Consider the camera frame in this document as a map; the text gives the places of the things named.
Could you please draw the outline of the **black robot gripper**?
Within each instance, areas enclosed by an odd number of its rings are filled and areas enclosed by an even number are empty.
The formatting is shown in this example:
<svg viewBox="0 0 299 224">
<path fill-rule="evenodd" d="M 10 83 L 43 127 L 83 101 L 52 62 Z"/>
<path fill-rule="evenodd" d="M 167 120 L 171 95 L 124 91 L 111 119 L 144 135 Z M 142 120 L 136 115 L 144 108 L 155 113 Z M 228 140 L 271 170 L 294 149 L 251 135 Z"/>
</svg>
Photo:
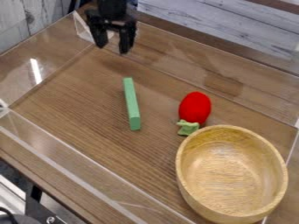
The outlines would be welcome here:
<svg viewBox="0 0 299 224">
<path fill-rule="evenodd" d="M 127 54 L 136 38 L 136 20 L 127 14 L 127 0 L 96 0 L 98 6 L 86 10 L 87 24 L 96 46 L 108 43 L 108 29 L 119 31 L 119 52 Z"/>
</svg>

